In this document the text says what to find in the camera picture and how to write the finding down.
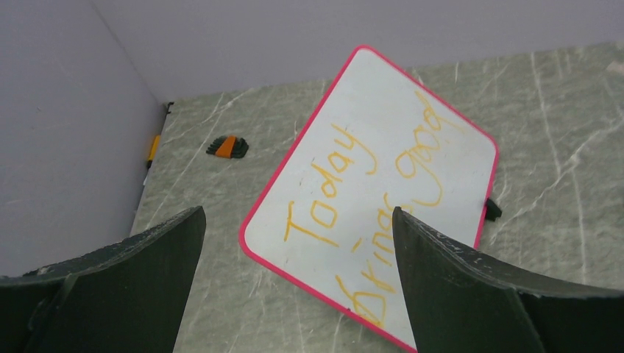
marble countertop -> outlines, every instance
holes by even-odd
[[[540,274],[624,289],[624,45],[408,70],[498,142],[481,251]],[[238,228],[329,80],[176,101],[133,234],[203,205],[207,229],[176,352],[400,352],[243,254]],[[209,156],[245,137],[242,160]]]

black clip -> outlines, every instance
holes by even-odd
[[[165,106],[165,111],[166,111],[166,114],[165,114],[165,115],[167,115],[167,114],[171,114],[171,110],[170,110],[169,108],[171,108],[171,106],[172,106],[172,105],[174,105],[174,102],[172,102],[172,101],[170,101],[169,103],[167,103],[167,105]]]
[[[486,220],[487,221],[496,221],[496,218],[499,218],[503,215],[503,211],[498,207],[492,199],[488,198],[486,200]]]

whiteboard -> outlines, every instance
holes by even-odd
[[[494,140],[374,49],[344,65],[249,212],[252,259],[414,351],[394,206],[478,245]]]

lavender wall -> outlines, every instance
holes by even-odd
[[[368,43],[425,65],[624,39],[623,0],[95,0],[161,101],[333,77]]]
[[[87,0],[0,4],[0,275],[125,238],[163,111]]]

black object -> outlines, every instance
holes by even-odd
[[[492,199],[488,198],[486,200],[486,220],[487,221],[496,221],[496,218],[499,218],[503,215],[503,211],[498,207]]]
[[[167,105],[165,106],[165,117],[168,114],[171,114],[171,110],[169,108],[171,108],[171,106],[174,105],[174,104],[175,104],[175,102],[173,102],[173,101],[170,101],[169,103],[167,103]]]
[[[223,158],[242,158],[245,157],[247,150],[249,145],[244,138],[221,136],[210,144],[206,153]]]
[[[0,277],[0,352],[171,352],[205,219],[195,207],[82,257]]]
[[[624,292],[522,270],[400,207],[392,229],[419,353],[624,352]]]

